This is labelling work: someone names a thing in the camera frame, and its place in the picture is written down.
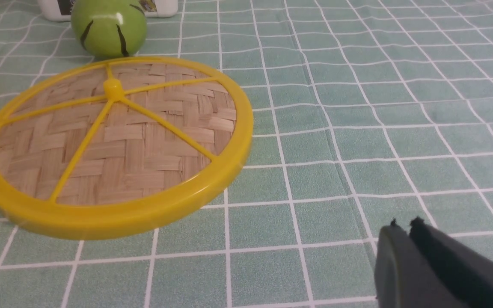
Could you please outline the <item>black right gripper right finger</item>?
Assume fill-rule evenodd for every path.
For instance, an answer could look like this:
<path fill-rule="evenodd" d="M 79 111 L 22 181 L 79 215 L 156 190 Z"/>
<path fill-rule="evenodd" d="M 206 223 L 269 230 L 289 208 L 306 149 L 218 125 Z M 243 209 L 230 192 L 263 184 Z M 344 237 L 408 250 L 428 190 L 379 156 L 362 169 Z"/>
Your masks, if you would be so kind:
<path fill-rule="evenodd" d="M 454 297 L 469 308 L 493 308 L 493 261 L 419 217 L 410 226 L 409 238 Z"/>

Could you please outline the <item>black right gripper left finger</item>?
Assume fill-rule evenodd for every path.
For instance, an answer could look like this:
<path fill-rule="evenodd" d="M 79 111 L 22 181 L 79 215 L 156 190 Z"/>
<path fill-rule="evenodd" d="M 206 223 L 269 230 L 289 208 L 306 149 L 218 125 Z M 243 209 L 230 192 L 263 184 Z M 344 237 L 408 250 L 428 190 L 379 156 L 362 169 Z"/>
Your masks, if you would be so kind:
<path fill-rule="evenodd" d="M 380 308 L 455 308 L 454 298 L 433 273 L 409 235 L 396 220 L 378 236 L 375 264 Z"/>

